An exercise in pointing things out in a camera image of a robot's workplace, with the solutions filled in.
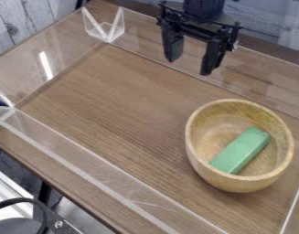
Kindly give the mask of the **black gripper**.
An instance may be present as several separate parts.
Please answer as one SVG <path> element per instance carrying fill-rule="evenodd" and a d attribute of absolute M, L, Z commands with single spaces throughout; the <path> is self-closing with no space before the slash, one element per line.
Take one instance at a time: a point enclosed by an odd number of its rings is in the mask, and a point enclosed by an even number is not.
<path fill-rule="evenodd" d="M 163 0 L 156 25 L 161 29 L 164 57 L 173 62 L 181 55 L 184 37 L 207 43 L 200 74 L 207 76 L 220 65 L 225 50 L 235 49 L 240 23 L 223 19 L 224 0 L 183 0 L 180 5 Z"/>

